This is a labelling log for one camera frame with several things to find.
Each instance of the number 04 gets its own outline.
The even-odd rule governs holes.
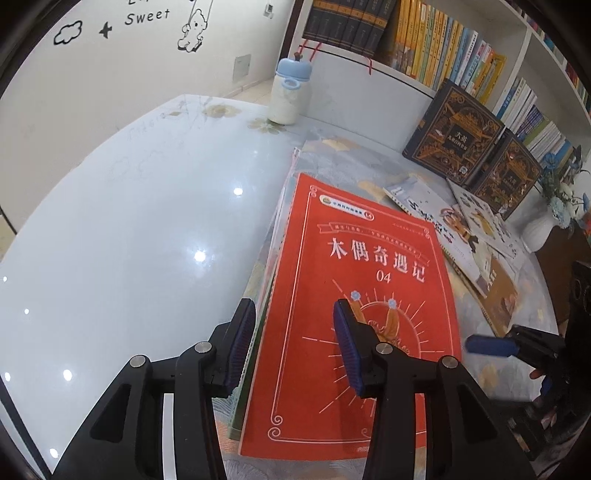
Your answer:
[[[378,272],[375,274],[375,279],[377,281],[385,281],[386,283],[390,283],[390,273],[385,275],[383,270],[378,270]]]

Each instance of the blue lid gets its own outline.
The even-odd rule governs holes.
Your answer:
[[[308,60],[281,59],[277,65],[277,75],[307,82],[312,75],[312,64]]]

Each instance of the vase with flowers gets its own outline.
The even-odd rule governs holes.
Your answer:
[[[532,253],[543,247],[555,226],[569,229],[569,238],[574,232],[578,220],[589,211],[591,202],[587,193],[576,196],[573,191],[574,180],[583,169],[581,147],[577,147],[569,158],[568,170],[559,173],[558,159],[548,153],[542,160],[544,170],[536,188],[548,204],[547,210],[539,218],[534,219],[524,229],[521,240],[525,249]]]

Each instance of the cloud sticker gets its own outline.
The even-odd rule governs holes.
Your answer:
[[[66,45],[67,43],[70,43],[75,38],[80,37],[81,33],[82,33],[82,20],[78,20],[78,21],[74,22],[72,25],[64,25],[63,27],[60,28],[60,31],[54,37],[53,44],[59,45],[60,43],[63,43],[64,45]]]

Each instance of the white vase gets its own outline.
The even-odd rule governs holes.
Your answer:
[[[550,232],[556,225],[558,225],[558,220],[552,215],[552,210],[548,208],[542,216],[532,220],[523,230],[521,241],[525,249],[530,254],[537,252],[544,246]]]

